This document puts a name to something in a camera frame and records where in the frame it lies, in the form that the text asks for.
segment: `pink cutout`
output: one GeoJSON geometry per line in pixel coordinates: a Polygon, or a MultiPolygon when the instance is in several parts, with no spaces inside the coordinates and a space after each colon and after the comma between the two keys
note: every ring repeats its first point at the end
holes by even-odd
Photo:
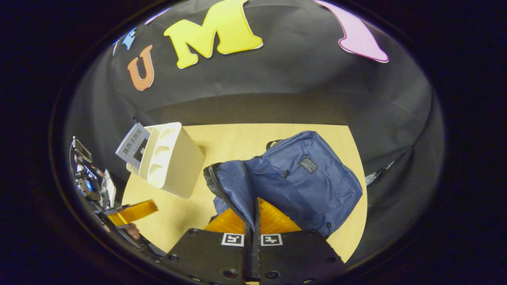
{"type": "Polygon", "coordinates": [[[314,2],[328,8],[342,26],[345,37],[338,41],[342,49],[379,62],[389,61],[387,54],[380,49],[370,30],[359,18],[324,1],[314,0],[314,2]]]}

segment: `black fabric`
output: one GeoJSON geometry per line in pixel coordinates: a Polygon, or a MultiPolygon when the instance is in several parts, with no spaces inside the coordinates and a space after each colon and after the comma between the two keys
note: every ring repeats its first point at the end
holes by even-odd
{"type": "MultiPolygon", "coordinates": [[[[424,212],[443,155],[440,150],[434,158],[427,153],[435,148],[432,145],[443,144],[443,136],[421,136],[424,129],[438,134],[435,130],[442,129],[442,122],[427,125],[432,104],[433,112],[440,111],[414,60],[371,25],[367,26],[389,62],[345,52],[338,45],[344,34],[337,19],[314,2],[250,0],[244,4],[245,15],[263,47],[223,55],[216,51],[215,37],[211,58],[198,54],[196,65],[177,68],[164,30],[181,19],[202,24],[216,2],[178,4],[149,25],[140,23],[129,51],[120,44],[114,56],[113,46],[105,50],[76,90],[66,137],[76,135],[93,153],[97,167],[127,181],[130,173],[114,152],[135,123],[133,118],[143,125],[174,121],[348,125],[365,174],[400,160],[367,189],[365,235],[349,263],[401,236],[424,212]],[[147,45],[153,45],[155,80],[147,90],[138,91],[127,65],[147,45]],[[400,213],[402,221],[394,223],[400,213]]],[[[143,77],[142,61],[138,66],[143,77]]]]}

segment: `screw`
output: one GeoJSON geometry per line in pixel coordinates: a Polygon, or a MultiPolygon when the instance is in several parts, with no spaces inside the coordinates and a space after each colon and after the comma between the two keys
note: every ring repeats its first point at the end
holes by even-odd
{"type": "Polygon", "coordinates": [[[275,279],[277,277],[278,277],[278,273],[276,273],[274,271],[266,273],[266,278],[275,279]]]}
{"type": "Polygon", "coordinates": [[[170,261],[177,262],[177,261],[179,260],[179,257],[177,257],[176,255],[171,255],[171,256],[169,257],[169,260],[170,260],[170,261]]]}
{"type": "Polygon", "coordinates": [[[238,273],[236,273],[236,271],[234,270],[227,270],[224,271],[224,276],[227,278],[235,278],[236,276],[238,276],[238,273]]]}

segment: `black metal plate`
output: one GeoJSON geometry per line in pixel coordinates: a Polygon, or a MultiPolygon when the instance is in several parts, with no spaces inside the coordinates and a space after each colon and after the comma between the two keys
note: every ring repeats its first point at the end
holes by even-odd
{"type": "MultiPolygon", "coordinates": [[[[341,258],[316,230],[282,233],[281,239],[282,245],[260,247],[262,285],[322,283],[345,269],[341,258]]],[[[272,240],[279,243],[277,237],[272,240]]]]}
{"type": "Polygon", "coordinates": [[[189,229],[161,263],[189,280],[240,285],[244,246],[222,245],[223,237],[224,233],[189,229]]]}

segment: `wooden table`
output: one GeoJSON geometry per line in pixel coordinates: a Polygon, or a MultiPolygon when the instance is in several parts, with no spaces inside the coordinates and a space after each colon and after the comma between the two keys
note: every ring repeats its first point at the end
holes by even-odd
{"type": "MultiPolygon", "coordinates": [[[[328,243],[346,262],[363,235],[367,212],[365,175],[359,153],[347,126],[307,124],[225,124],[185,126],[190,137],[206,156],[203,168],[216,162],[248,160],[266,151],[266,143],[291,137],[301,131],[312,130],[322,136],[333,148],[343,164],[359,179],[363,195],[356,207],[329,238],[328,243]]],[[[141,233],[160,249],[168,252],[189,228],[204,228],[216,215],[215,195],[200,175],[192,196],[181,199],[157,189],[138,176],[131,174],[122,204],[134,204],[153,199],[158,211],[136,221],[141,233]]]]}

